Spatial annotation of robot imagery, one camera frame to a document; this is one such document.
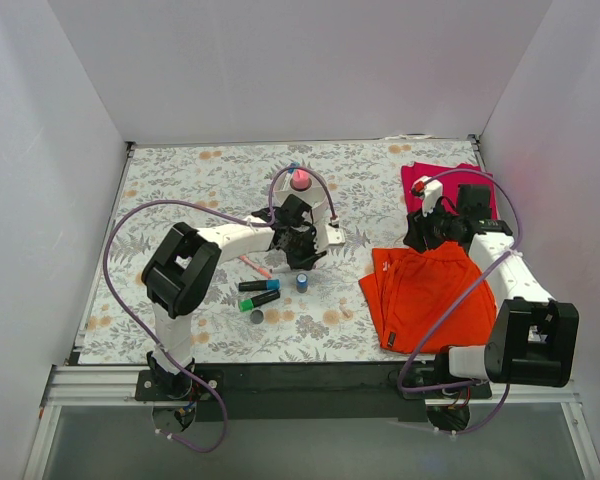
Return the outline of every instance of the gray wall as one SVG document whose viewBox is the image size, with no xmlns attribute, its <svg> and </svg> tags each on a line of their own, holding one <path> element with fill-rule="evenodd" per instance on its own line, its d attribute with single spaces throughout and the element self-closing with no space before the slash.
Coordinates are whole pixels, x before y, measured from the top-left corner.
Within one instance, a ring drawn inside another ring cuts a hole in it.
<svg viewBox="0 0 600 480">
<path fill-rule="evenodd" d="M 580 311 L 574 377 L 600 455 L 600 1 L 554 0 L 484 132 L 525 258 Z"/>
<path fill-rule="evenodd" d="M 69 353 L 124 143 L 44 0 L 0 0 L 0 479 Z"/>
<path fill-rule="evenodd" d="M 50 0 L 125 140 L 480 133 L 550 0 Z"/>
</svg>

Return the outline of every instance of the folded orange cloth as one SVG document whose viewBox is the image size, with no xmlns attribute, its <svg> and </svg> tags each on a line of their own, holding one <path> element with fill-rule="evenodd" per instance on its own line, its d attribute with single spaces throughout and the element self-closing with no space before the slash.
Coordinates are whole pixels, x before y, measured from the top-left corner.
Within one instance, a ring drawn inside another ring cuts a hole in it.
<svg viewBox="0 0 600 480">
<path fill-rule="evenodd" d="M 380 346 L 410 353 L 444 311 L 482 272 L 456 243 L 423 254 L 410 248 L 372 251 L 375 272 L 359 283 Z M 478 286 L 424 345 L 438 353 L 450 345 L 484 345 L 496 318 L 486 282 Z"/>
</svg>

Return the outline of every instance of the floral tablecloth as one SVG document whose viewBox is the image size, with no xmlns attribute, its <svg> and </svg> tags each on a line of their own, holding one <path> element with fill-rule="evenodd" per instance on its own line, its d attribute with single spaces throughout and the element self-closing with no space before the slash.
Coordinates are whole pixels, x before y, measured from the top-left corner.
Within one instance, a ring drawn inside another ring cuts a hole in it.
<svg viewBox="0 0 600 480">
<path fill-rule="evenodd" d="M 293 161 L 315 169 L 328 181 L 347 243 L 332 248 L 309 273 L 307 293 L 296 291 L 295 274 L 277 274 L 282 297 L 263 306 L 264 322 L 258 325 L 251 323 L 248 313 L 238 311 L 238 301 L 249 294 L 238 293 L 236 284 L 262 277 L 237 259 L 219 265 L 192 323 L 191 348 L 196 361 L 401 358 L 378 346 L 357 282 L 372 270 L 371 249 L 399 246 L 406 233 L 400 167 L 412 161 L 446 166 L 475 164 L 468 141 L 140 148 L 130 160 L 116 218 L 142 203 L 165 198 L 193 201 L 243 217 L 265 206 L 272 175 Z M 112 248 L 113 282 L 150 325 L 153 312 L 140 274 L 168 229 L 179 221 L 194 227 L 221 222 L 193 209 L 158 206 L 130 220 Z M 266 267 L 284 265 L 281 252 L 252 254 L 249 258 Z M 102 274 L 98 275 L 79 363 L 145 363 L 152 342 L 122 311 Z"/>
</svg>

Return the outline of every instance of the pink cloth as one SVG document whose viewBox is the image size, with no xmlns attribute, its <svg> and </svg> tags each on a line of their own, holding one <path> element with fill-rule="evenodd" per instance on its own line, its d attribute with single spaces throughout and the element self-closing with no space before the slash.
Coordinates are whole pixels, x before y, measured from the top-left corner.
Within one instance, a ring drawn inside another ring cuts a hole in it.
<svg viewBox="0 0 600 480">
<path fill-rule="evenodd" d="M 480 171 L 480 167 L 476 167 L 473 165 L 462 164 L 458 165 L 456 168 L 468 168 L 470 170 Z M 418 197 L 411 194 L 411 187 L 413 183 L 418 180 L 422 176 L 433 177 L 438 173 L 445 172 L 447 170 L 452 170 L 449 167 L 440 167 L 438 165 L 427 165 L 424 163 L 414 163 L 413 166 L 404 166 L 401 170 L 402 176 L 402 187 L 404 188 L 404 199 L 407 205 L 408 212 L 415 212 L 420 207 L 422 207 L 422 200 Z M 465 183 L 473 183 L 477 185 L 488 185 L 491 188 L 491 217 L 496 219 L 496 196 L 493 188 L 493 183 L 489 182 L 484 177 L 479 177 L 478 175 L 472 175 L 470 173 L 456 173 L 455 175 L 447 175 L 440 179 L 440 182 L 443 185 L 443 193 L 447 197 L 451 199 L 451 201 L 455 204 L 458 202 L 458 186 Z M 448 211 L 451 211 L 451 208 L 444 202 L 443 205 Z"/>
</svg>

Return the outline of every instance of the red cloth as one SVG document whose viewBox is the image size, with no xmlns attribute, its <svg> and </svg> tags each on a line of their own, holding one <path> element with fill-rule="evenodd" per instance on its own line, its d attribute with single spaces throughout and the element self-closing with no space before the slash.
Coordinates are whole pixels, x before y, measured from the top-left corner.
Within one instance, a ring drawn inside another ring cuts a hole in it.
<svg viewBox="0 0 600 480">
<path fill-rule="evenodd" d="M 372 251 L 375 273 L 360 279 L 380 346 L 411 353 L 444 311 L 481 274 L 456 243 L 419 254 L 410 248 Z M 423 353 L 484 345 L 496 318 L 491 289 L 482 282 L 429 339 Z"/>
<path fill-rule="evenodd" d="M 469 164 L 458 165 L 456 168 L 468 168 L 470 170 L 480 171 L 479 167 Z M 415 212 L 422 207 L 422 200 L 415 195 L 411 194 L 411 187 L 413 183 L 422 176 L 433 177 L 439 173 L 452 170 L 449 167 L 440 167 L 438 165 L 427 165 L 424 163 L 416 162 L 413 166 L 404 166 L 401 170 L 402 176 L 402 187 L 404 188 L 404 199 L 407 205 L 408 212 Z M 475 185 L 488 185 L 491 188 L 491 217 L 497 219 L 496 214 L 496 196 L 493 189 L 493 183 L 484 177 L 478 175 L 472 175 L 471 173 L 456 173 L 454 175 L 447 175 L 440 179 L 440 183 L 443 185 L 443 193 L 456 204 L 458 202 L 458 185 L 465 183 L 473 183 Z M 445 208 L 451 212 L 449 205 L 444 202 Z"/>
</svg>

